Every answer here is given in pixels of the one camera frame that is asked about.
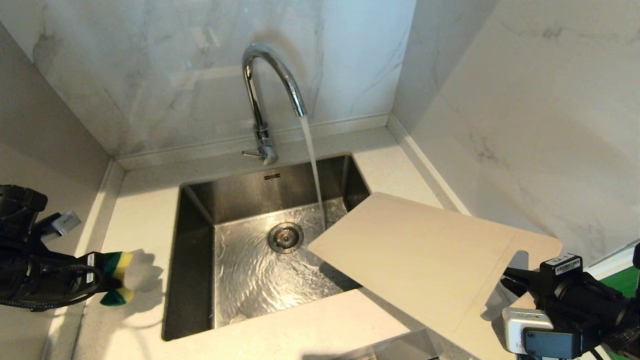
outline water stream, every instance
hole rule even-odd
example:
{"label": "water stream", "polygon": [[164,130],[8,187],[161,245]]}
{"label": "water stream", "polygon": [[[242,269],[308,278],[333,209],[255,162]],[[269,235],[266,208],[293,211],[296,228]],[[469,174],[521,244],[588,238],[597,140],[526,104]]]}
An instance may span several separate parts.
{"label": "water stream", "polygon": [[309,121],[307,116],[300,118],[302,123],[302,131],[305,133],[305,139],[307,141],[307,149],[309,150],[309,158],[311,159],[311,169],[314,171],[314,180],[316,181],[316,193],[318,195],[318,207],[320,208],[320,215],[322,216],[322,230],[326,230],[326,217],[324,215],[324,208],[322,206],[322,196],[320,194],[320,182],[318,181],[318,167],[316,165],[316,152],[314,151],[314,142],[311,139],[311,131],[309,130]]}

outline drain strainer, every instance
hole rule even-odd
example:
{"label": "drain strainer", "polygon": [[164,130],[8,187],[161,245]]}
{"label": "drain strainer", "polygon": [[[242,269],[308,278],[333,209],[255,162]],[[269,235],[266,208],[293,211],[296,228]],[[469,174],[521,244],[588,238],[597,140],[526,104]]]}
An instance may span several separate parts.
{"label": "drain strainer", "polygon": [[289,254],[302,245],[304,237],[300,226],[292,222],[283,222],[269,232],[269,246],[275,252]]}

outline countertop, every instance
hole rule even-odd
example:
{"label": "countertop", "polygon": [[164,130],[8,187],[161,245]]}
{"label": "countertop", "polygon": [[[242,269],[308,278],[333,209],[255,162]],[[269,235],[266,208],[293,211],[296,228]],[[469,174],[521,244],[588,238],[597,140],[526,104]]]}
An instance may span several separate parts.
{"label": "countertop", "polygon": [[[314,139],[319,158],[351,153],[372,192],[442,207],[386,128]],[[308,161],[304,142],[278,145],[271,167]],[[185,338],[161,339],[164,294],[180,185],[264,170],[255,158],[227,154],[133,170],[125,175],[103,252],[133,251],[145,271],[128,274],[134,300],[122,307],[88,301],[75,359],[319,360],[422,327],[366,289]]]}

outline cutting board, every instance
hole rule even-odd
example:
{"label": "cutting board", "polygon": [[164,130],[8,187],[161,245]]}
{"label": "cutting board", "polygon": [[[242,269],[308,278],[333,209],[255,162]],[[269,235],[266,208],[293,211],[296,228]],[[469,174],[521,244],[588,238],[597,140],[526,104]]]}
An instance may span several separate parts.
{"label": "cutting board", "polygon": [[[480,359],[513,360],[481,313],[519,250],[529,269],[558,239],[374,193],[309,245],[326,262]],[[514,306],[534,308],[530,296]]]}

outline kitchen sink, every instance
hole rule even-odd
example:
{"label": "kitchen sink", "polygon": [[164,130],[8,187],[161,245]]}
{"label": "kitchen sink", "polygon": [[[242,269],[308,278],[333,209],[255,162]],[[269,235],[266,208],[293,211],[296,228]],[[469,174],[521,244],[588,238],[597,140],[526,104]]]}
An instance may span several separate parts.
{"label": "kitchen sink", "polygon": [[351,156],[189,184],[180,191],[163,339],[306,304],[360,285],[307,250],[369,191]]}

